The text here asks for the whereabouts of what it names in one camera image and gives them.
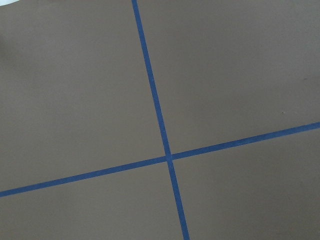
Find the blue tape grid lines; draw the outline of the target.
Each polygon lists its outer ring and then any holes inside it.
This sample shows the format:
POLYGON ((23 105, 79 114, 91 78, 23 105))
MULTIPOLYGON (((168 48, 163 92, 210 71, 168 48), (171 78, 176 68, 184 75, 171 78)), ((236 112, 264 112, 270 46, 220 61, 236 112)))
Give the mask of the blue tape grid lines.
POLYGON ((175 171, 175 167, 174 167, 174 160, 185 159, 187 157, 193 157, 196 155, 203 155, 206 153, 212 153, 212 152, 221 151, 224 149, 248 145, 248 144, 257 143, 260 141, 266 141, 269 139, 275 139, 275 138, 284 137, 284 136, 288 136, 288 135, 294 135, 294 134, 298 134, 298 133, 302 133, 302 132, 317 130, 320 128, 320 123, 319 122, 309 123, 306 125, 296 126, 296 127, 292 127, 292 128, 279 130, 279 131, 269 132, 269 133, 265 133, 265 134, 260 134, 260 135, 256 135, 256 136, 251 136, 251 137, 242 138, 242 139, 238 139, 238 140, 214 144, 214 145, 210 145, 210 146, 206 146, 206 147, 191 149, 191 150, 187 150, 187 151, 178 152, 178 153, 173 154, 170 149, 170 143, 168 140, 166 125, 165 125, 165 121, 163 118, 161 103, 159 100, 159 95, 158 95, 158 91, 157 91, 157 87, 156 87, 156 81, 154 78, 150 55, 148 52, 148 45, 147 45, 146 38, 145 38, 143 23, 141 20, 141 15, 140 15, 140 10, 139 10, 139 5, 136 0, 133 0, 131 2, 131 4, 132 4, 132 9, 133 9, 134 18, 135 18, 135 24, 137 27, 137 32, 138 32, 141 50, 142 50, 142 54, 143 54, 143 58, 144 58, 144 64, 145 64, 146 73, 147 73, 147 77, 148 77, 149 87, 150 87, 150 91, 151 91, 151 95, 152 95, 152 100, 153 100, 153 104, 154 104, 154 108, 155 108, 155 113, 156 113, 156 117, 157 117, 157 122, 158 122, 158 126, 159 126, 159 131, 161 134, 161 140, 162 140, 165 155, 160 156, 160 157, 156 157, 156 158, 151 158, 151 159, 141 160, 141 161, 132 162, 132 163, 128 163, 128 164, 123 164, 123 165, 119 165, 119 166, 113 166, 110 168, 91 171, 91 172, 87 172, 87 173, 82 173, 82 174, 78 174, 78 175, 63 177, 63 178, 59 178, 59 179, 55 179, 55 180, 40 182, 40 183, 31 184, 31 185, 22 186, 22 187, 13 188, 13 189, 8 189, 8 190, 1 191, 0 196, 2 198, 4 198, 4 197, 27 193, 27 192, 31 192, 31 191, 35 191, 35 190, 46 189, 46 188, 50 188, 50 187, 54 187, 54 186, 83 181, 83 180, 87 180, 87 179, 91 179, 91 178, 97 178, 100 176, 106 176, 106 175, 110 175, 110 174, 114 174, 114 173, 120 173, 120 172, 124 172, 127 170, 144 168, 146 166, 151 166, 151 165, 155 165, 155 164, 159 164, 159 163, 166 163, 167 167, 168 167, 169 176, 170 176, 171 187, 172 187, 173 194, 174 194, 174 200, 175 200, 175 204, 176 204, 176 208, 177 208, 177 213, 178 213, 178 217, 179 217, 179 223, 180 223, 180 227, 181 227, 182 236, 183 236, 184 240, 189 240, 190 233, 189 233, 189 229, 188 229, 186 215, 184 212, 184 207, 183 207, 181 193, 180 193, 180 189, 179 189, 179 185, 178 185, 177 175, 176 175, 176 171, 175 171))

